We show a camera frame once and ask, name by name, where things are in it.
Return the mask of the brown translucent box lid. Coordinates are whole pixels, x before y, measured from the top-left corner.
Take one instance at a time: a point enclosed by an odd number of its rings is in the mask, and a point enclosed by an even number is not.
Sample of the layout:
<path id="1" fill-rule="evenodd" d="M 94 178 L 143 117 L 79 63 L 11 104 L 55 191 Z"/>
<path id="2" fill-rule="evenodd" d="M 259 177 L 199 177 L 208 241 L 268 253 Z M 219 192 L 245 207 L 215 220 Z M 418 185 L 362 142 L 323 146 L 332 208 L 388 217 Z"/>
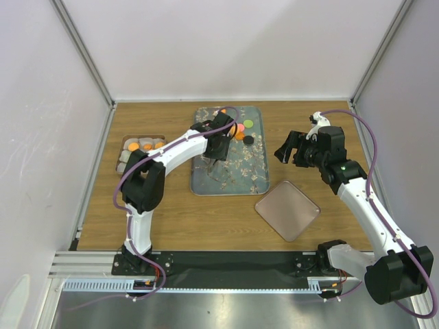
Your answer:
<path id="1" fill-rule="evenodd" d="M 321 208 L 288 180 L 275 186 L 254 208 L 287 242 L 295 241 L 321 214 Z"/>

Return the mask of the clear box with paper cups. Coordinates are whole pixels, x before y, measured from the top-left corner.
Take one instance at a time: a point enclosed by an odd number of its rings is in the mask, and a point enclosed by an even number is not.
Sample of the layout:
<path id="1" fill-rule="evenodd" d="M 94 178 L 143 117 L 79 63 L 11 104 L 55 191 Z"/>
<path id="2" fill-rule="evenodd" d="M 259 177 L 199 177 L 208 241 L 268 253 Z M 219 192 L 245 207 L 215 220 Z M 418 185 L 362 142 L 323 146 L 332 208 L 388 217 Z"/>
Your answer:
<path id="1" fill-rule="evenodd" d="M 163 135 L 131 134 L 124 136 L 117 155 L 116 173 L 118 175 L 123 174 L 132 152 L 140 150 L 147 153 L 166 144 L 167 140 Z"/>

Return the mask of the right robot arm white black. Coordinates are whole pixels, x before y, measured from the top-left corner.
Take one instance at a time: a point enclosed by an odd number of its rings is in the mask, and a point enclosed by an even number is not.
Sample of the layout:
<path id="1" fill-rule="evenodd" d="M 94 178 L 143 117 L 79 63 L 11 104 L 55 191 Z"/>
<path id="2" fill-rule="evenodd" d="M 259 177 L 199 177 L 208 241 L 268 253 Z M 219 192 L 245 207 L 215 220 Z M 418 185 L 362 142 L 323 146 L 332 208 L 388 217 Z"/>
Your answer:
<path id="1" fill-rule="evenodd" d="M 426 246 L 416 246 L 374 199 L 372 189 L 366 186 L 366 172 L 347 157 L 342 128 L 320 127 L 313 134 L 291 131 L 274 155 L 282 163 L 317 168 L 322 181 L 348 206 L 372 245 L 374 254 L 370 256 L 341 240 L 320 244 L 316 269 L 321 274 L 345 271 L 361 280 L 378 304 L 428 290 L 433 254 Z"/>

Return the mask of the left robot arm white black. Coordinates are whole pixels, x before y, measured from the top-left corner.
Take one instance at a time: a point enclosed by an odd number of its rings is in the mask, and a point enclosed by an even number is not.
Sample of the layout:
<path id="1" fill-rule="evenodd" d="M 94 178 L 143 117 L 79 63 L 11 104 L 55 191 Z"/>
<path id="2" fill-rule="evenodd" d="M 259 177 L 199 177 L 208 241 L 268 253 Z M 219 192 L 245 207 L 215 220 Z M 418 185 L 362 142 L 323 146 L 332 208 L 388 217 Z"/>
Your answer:
<path id="1" fill-rule="evenodd" d="M 150 231 L 154 210 L 162 201 L 165 178 L 184 162 L 204 156 L 225 161 L 237 120 L 224 110 L 214 119 L 193 124 L 181 137 L 156 150 L 134 151 L 113 194 L 113 204 L 127 217 L 126 240 L 114 258 L 112 274 L 143 275 L 151 267 Z"/>

